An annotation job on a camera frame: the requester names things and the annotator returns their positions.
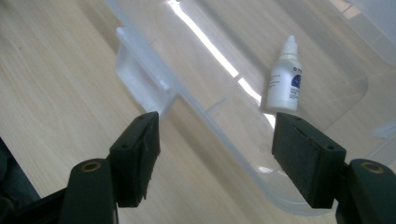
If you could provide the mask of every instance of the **clear plastic box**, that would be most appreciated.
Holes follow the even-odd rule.
[[[182,98],[278,207],[326,212],[307,205],[271,154],[275,117],[261,102],[288,35],[304,67],[295,114],[345,147],[348,161],[395,162],[395,29],[368,22],[370,8],[343,0],[106,1],[124,24],[117,73],[136,101],[165,117]]]

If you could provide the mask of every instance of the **metal screw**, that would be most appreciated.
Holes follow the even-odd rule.
[[[375,174],[383,174],[384,173],[384,168],[382,168],[382,167],[380,167],[377,164],[372,163],[372,162],[368,162],[368,161],[362,162],[361,166],[364,169],[370,171],[371,173],[375,173]]]
[[[99,161],[91,161],[91,162],[85,163],[81,167],[81,171],[88,173],[88,172],[98,170],[101,166],[102,166],[102,163],[100,163]]]

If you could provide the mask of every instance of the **white bottle cap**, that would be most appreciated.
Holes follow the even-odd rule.
[[[294,59],[298,60],[298,46],[294,35],[289,35],[288,40],[283,45],[282,51],[280,52],[279,59]]]

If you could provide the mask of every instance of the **black mount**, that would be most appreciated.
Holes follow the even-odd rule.
[[[160,154],[159,115],[134,119],[106,159],[76,165],[66,189],[14,211],[0,201],[0,223],[118,223],[117,206],[137,207],[146,198]]]
[[[284,113],[276,114],[272,153],[312,208],[339,202],[338,223],[396,223],[396,176],[387,166],[362,159],[345,164],[343,147]]]

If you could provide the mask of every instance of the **eye drop bottle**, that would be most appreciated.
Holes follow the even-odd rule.
[[[290,35],[271,72],[266,104],[271,111],[290,113],[297,110],[303,73],[297,48],[294,35]]]

